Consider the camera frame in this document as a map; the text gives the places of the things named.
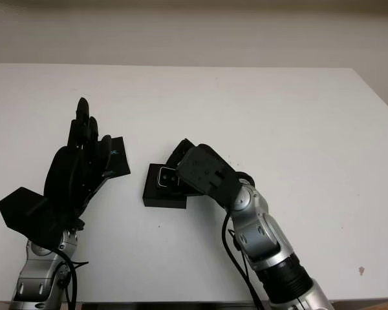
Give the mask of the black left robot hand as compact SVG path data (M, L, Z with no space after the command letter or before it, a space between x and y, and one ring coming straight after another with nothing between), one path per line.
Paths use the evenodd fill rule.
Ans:
M80 98L76 117L70 123L67 144L55 154L48 171L44 195L56 205L56 212L69 226L78 224L87 204L105 181L111 161L113 139L98 139L96 118L89 104Z

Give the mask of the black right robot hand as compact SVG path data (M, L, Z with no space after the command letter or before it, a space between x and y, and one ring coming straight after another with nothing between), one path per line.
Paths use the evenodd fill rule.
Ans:
M218 161L205 145L182 140L158 176L158 186L174 196L209 195L215 189Z

